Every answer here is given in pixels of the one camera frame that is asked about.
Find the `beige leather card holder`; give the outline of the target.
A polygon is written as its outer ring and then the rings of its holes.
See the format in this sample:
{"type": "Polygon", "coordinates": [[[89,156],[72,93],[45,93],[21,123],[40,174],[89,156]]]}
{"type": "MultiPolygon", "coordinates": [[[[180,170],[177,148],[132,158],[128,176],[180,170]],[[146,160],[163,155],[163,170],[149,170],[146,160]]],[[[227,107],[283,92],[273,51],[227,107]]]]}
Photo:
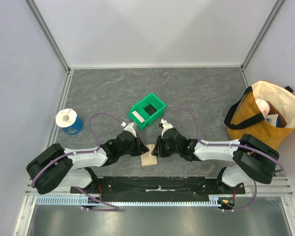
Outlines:
{"type": "Polygon", "coordinates": [[[141,165],[143,167],[157,165],[157,157],[152,155],[152,151],[155,148],[155,144],[147,145],[149,151],[141,155],[141,165]]]}

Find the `green plastic bin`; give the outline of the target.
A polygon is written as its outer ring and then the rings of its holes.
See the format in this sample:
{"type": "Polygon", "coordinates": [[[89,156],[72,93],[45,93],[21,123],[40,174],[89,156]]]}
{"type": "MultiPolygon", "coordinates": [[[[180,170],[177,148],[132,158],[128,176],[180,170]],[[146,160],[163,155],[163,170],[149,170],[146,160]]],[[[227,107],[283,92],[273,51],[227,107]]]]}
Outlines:
{"type": "Polygon", "coordinates": [[[151,124],[159,117],[163,116],[166,107],[167,105],[160,98],[158,98],[154,93],[150,93],[132,106],[128,116],[141,130],[143,130],[148,126],[151,126],[151,124]],[[144,123],[140,123],[131,114],[132,111],[137,111],[146,121],[144,123]]]}

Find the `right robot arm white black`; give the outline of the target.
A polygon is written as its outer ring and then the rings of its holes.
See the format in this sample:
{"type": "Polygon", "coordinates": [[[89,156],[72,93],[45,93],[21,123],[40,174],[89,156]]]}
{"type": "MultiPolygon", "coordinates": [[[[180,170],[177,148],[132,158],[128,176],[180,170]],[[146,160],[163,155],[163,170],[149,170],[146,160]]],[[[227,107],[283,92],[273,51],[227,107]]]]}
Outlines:
{"type": "Polygon", "coordinates": [[[178,154],[186,161],[220,160],[234,165],[222,169],[215,181],[216,190],[228,193],[239,183],[253,180],[262,184],[272,182],[278,166],[279,153],[252,135],[227,142],[187,139],[175,128],[170,128],[157,138],[152,155],[169,157],[178,154]]]}

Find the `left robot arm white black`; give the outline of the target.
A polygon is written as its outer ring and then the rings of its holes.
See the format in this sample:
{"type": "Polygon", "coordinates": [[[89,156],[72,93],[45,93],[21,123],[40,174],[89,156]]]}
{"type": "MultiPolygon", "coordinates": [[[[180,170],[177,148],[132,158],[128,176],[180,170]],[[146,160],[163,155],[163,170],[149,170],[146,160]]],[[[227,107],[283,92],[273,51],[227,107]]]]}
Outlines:
{"type": "Polygon", "coordinates": [[[104,167],[116,163],[125,155],[140,156],[149,152],[138,135],[122,131],[100,147],[89,149],[63,148],[52,144],[26,167],[32,188],[43,195],[57,187],[78,186],[88,193],[98,189],[98,180],[91,167],[104,167]]]}

